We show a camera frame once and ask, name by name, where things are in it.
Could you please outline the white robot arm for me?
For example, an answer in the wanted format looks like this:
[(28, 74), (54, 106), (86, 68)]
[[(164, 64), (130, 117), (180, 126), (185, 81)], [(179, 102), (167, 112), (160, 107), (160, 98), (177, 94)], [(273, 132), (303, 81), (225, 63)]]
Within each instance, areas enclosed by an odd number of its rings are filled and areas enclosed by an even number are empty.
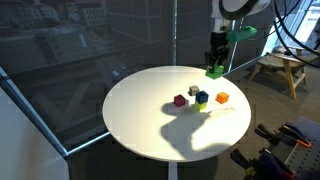
[(215, 66), (221, 66), (229, 54), (227, 33), (234, 20), (253, 15), (264, 10), (271, 0), (212, 0), (211, 49), (205, 53), (207, 67), (213, 72)]

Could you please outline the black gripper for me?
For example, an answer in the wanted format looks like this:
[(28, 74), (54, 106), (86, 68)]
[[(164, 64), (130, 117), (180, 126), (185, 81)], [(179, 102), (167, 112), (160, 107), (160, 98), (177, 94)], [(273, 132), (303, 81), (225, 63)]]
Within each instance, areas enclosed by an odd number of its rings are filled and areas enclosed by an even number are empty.
[(217, 62), (218, 66), (224, 66), (224, 61), (227, 59), (230, 51), (226, 36), (226, 33), (211, 33), (211, 49), (209, 52), (205, 53), (205, 59), (208, 68), (212, 69), (214, 67), (214, 62)]

